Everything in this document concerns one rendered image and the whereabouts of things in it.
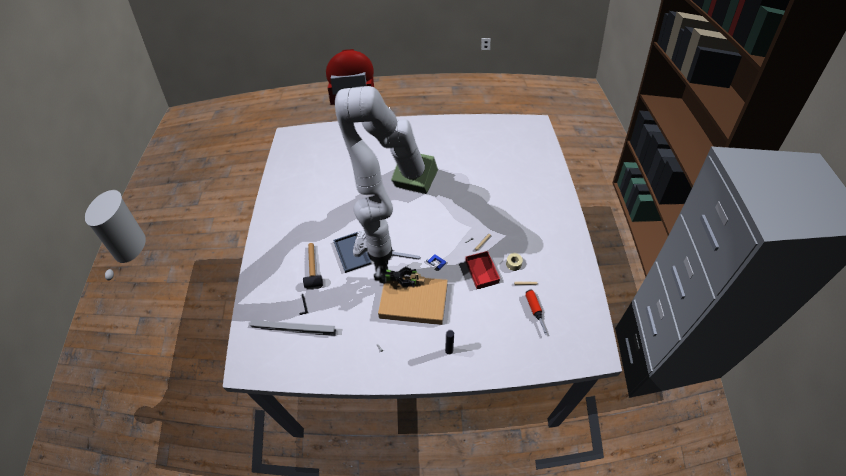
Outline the brown wooden bench board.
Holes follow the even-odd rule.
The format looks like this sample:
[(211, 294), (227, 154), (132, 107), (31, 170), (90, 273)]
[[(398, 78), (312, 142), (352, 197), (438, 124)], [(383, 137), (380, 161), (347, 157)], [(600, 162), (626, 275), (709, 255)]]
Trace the brown wooden bench board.
[(386, 281), (378, 311), (380, 319), (442, 325), (447, 280), (425, 278), (424, 285), (402, 287)]

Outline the black cylinder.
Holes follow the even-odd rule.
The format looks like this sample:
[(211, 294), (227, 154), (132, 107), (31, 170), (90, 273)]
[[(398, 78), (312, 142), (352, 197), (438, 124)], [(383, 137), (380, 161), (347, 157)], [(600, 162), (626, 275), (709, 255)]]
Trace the black cylinder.
[(452, 354), (453, 353), (453, 346), (454, 346), (454, 331), (448, 330), (446, 332), (445, 352), (447, 354)]

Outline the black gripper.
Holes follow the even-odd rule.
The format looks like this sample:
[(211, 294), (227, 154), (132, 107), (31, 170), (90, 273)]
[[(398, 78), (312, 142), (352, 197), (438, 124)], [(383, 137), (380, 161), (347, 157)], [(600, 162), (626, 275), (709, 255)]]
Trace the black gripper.
[[(372, 256), (368, 253), (368, 257), (370, 258), (370, 260), (372, 260), (374, 262), (374, 266), (377, 269), (377, 272), (376, 272), (376, 269), (375, 269), (376, 273), (373, 274), (376, 281), (379, 281), (380, 283), (383, 283), (383, 284), (386, 283), (385, 273), (388, 269), (388, 261), (391, 258), (391, 256), (392, 256), (392, 249), (386, 256), (383, 256), (383, 257), (374, 257), (374, 256)], [(377, 279), (377, 278), (379, 278), (379, 279)], [(382, 280), (382, 282), (380, 280)]]

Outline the black mallet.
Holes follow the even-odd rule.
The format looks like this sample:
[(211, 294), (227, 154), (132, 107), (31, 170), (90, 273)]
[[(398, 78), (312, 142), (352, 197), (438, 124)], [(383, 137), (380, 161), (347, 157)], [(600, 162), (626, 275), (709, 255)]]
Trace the black mallet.
[[(314, 244), (313, 243), (308, 244), (308, 256), (309, 256), (309, 276), (310, 277), (303, 277), (304, 288), (323, 286), (322, 275), (316, 275), (316, 272), (315, 272), (315, 255), (314, 255)], [(314, 275), (316, 275), (316, 276), (314, 276)]]

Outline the red open tray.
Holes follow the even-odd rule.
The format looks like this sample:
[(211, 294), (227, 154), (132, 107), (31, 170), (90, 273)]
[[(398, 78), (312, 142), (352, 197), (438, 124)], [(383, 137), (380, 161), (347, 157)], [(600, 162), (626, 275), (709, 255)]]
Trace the red open tray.
[(488, 251), (465, 256), (465, 262), (474, 281), (476, 289), (494, 285), (500, 282), (500, 277), (496, 271), (496, 268), (492, 262)]

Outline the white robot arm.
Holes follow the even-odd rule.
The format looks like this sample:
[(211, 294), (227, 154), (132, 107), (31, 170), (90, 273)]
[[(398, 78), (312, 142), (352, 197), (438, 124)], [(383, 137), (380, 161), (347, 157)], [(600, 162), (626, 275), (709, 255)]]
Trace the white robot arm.
[(379, 91), (371, 86), (339, 90), (335, 112), (351, 159), (357, 191), (376, 195), (359, 199), (354, 205), (355, 216), (364, 231), (357, 233), (353, 255), (360, 257), (368, 251), (374, 257), (386, 256), (392, 244), (385, 219), (392, 215), (393, 205), (382, 183), (379, 161), (357, 133), (354, 123), (362, 122), (364, 129), (384, 148), (392, 148), (391, 154), (402, 175), (416, 179), (423, 174), (425, 165), (412, 127), (407, 119), (397, 120)]

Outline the grey flat bar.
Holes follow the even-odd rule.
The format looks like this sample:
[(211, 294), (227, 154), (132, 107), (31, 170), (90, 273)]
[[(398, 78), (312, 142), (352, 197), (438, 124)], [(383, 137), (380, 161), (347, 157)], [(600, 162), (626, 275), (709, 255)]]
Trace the grey flat bar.
[[(329, 336), (335, 336), (336, 335), (335, 326), (330, 326), (330, 325), (314, 325), (314, 324), (299, 324), (299, 323), (285, 323), (285, 322), (251, 320), (250, 326), (261, 328), (261, 329), (266, 329), (266, 330), (272, 330), (273, 329), (273, 330), (299, 332), (299, 333), (309, 333), (309, 334), (319, 334), (319, 335), (329, 335)], [(279, 329), (279, 328), (281, 328), (281, 329)], [(293, 329), (293, 330), (289, 330), (289, 329)], [(334, 330), (335, 330), (335, 332), (334, 332)], [(329, 332), (329, 333), (324, 333), (324, 332)]]

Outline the red-handled screwdriver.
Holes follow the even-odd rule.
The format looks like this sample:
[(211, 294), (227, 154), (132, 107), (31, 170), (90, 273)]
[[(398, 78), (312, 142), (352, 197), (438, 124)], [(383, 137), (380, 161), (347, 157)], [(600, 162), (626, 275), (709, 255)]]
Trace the red-handled screwdriver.
[(543, 331), (544, 331), (545, 335), (547, 335), (544, 324), (542, 322), (542, 310), (541, 310), (541, 307), (540, 307), (539, 302), (537, 300), (537, 297), (535, 295), (535, 292), (532, 289), (529, 289), (525, 292), (525, 296), (527, 298), (527, 301), (529, 303), (529, 306), (531, 308), (533, 315), (540, 321), (541, 326), (543, 328)]

